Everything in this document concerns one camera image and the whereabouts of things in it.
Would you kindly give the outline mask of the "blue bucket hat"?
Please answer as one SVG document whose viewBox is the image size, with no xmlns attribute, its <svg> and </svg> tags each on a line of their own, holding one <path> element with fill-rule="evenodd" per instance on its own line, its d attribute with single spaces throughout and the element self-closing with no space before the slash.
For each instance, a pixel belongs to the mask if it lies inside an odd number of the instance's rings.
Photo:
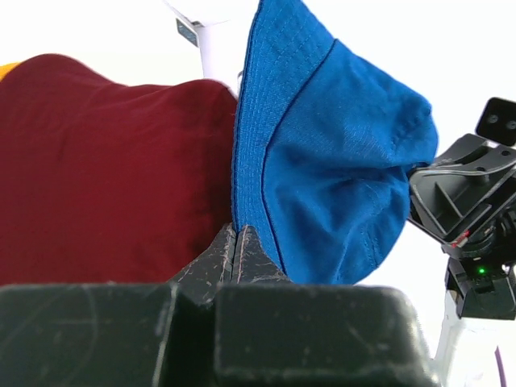
<svg viewBox="0 0 516 387">
<path fill-rule="evenodd" d="M 334 38 L 300 1 L 262 1 L 235 118 L 233 223 L 299 284 L 378 268 L 438 146 L 430 103 Z"/>
</svg>

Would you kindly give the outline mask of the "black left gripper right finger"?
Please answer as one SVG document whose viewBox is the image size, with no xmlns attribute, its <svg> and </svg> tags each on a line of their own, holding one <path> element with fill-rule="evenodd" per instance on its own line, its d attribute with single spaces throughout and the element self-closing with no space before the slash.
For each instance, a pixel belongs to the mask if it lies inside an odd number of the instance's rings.
<svg viewBox="0 0 516 387">
<path fill-rule="evenodd" d="M 416 312 L 399 290 L 295 285 L 251 227 L 214 299 L 221 386 L 437 386 Z"/>
</svg>

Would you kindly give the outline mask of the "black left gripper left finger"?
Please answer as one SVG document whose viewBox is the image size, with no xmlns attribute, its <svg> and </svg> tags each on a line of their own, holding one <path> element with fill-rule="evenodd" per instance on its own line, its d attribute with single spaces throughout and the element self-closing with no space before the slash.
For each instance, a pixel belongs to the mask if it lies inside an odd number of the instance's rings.
<svg viewBox="0 0 516 387">
<path fill-rule="evenodd" d="M 165 283 L 2 287 L 2 385 L 214 385 L 211 306 L 234 251 L 227 226 Z"/>
</svg>

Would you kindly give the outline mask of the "dark red bucket hat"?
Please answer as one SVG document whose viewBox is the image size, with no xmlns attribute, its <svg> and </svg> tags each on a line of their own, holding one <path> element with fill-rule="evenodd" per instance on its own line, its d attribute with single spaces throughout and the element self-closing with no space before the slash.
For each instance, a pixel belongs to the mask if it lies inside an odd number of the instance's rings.
<svg viewBox="0 0 516 387">
<path fill-rule="evenodd" d="M 1 282 L 158 282 L 231 221 L 237 101 L 114 83 L 67 56 L 1 80 Z"/>
</svg>

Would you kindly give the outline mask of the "yellow bucket hat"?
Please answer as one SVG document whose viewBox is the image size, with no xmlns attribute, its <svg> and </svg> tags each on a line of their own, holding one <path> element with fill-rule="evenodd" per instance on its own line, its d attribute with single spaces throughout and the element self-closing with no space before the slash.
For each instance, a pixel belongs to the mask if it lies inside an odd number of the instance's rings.
<svg viewBox="0 0 516 387">
<path fill-rule="evenodd" d="M 19 65 L 19 62 L 2 64 L 0 66 L 0 80 L 2 80 L 9 72 L 15 69 Z"/>
</svg>

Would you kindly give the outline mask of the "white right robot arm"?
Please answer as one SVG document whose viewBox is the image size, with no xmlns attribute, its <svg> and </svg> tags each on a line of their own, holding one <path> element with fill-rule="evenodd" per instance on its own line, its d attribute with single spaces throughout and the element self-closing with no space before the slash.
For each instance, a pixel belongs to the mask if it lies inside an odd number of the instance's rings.
<svg viewBox="0 0 516 387">
<path fill-rule="evenodd" d="M 515 331 L 515 150 L 467 134 L 410 175 L 409 220 L 448 256 L 435 353 L 444 386 L 505 386 Z"/>
</svg>

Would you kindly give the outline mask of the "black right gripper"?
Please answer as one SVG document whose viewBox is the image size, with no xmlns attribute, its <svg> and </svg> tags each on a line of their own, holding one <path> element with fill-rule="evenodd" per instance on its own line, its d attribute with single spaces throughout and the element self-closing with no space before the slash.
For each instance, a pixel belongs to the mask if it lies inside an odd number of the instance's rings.
<svg viewBox="0 0 516 387">
<path fill-rule="evenodd" d="M 409 220 L 452 258 L 494 249 L 501 218 L 515 201 L 515 150 L 467 134 L 428 167 L 410 174 Z"/>
</svg>

